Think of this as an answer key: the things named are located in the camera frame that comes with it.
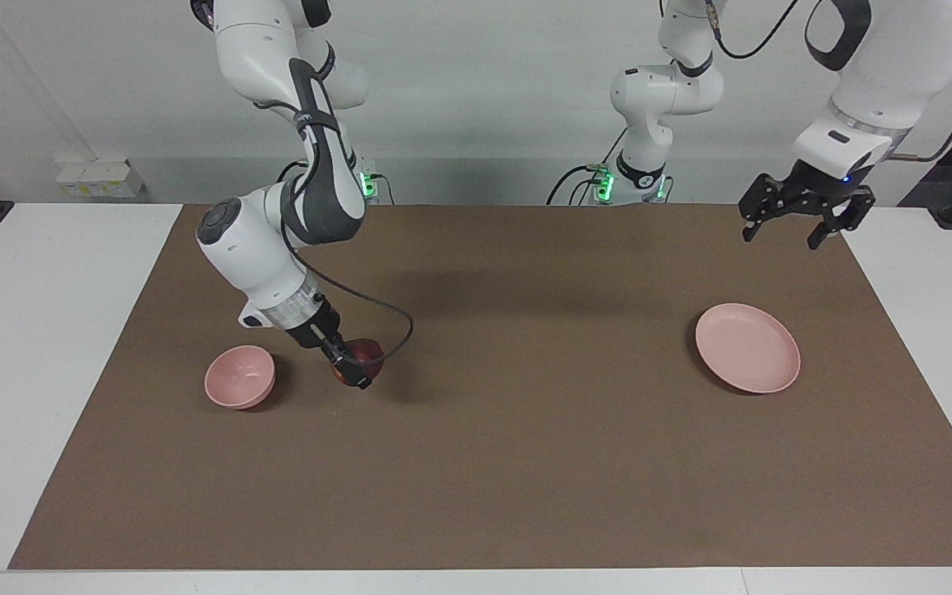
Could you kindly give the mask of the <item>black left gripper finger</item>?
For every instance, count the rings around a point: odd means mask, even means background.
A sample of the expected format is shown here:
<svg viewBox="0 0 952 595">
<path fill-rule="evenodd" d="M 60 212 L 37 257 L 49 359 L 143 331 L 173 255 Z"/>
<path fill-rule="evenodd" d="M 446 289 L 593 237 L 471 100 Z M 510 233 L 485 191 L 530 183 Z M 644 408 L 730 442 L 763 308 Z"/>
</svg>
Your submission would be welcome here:
<svg viewBox="0 0 952 595">
<path fill-rule="evenodd" d="M 828 237 L 839 232 L 857 230 L 869 211 L 876 203 L 871 188 L 858 188 L 849 196 L 838 198 L 810 199 L 812 214 L 820 216 L 815 230 L 807 237 L 806 244 L 812 251 L 819 249 Z"/>
<path fill-rule="evenodd" d="M 778 201 L 783 184 L 774 177 L 757 177 L 738 201 L 738 211 L 745 219 L 744 242 L 752 242 L 767 220 L 778 217 Z"/>
</svg>

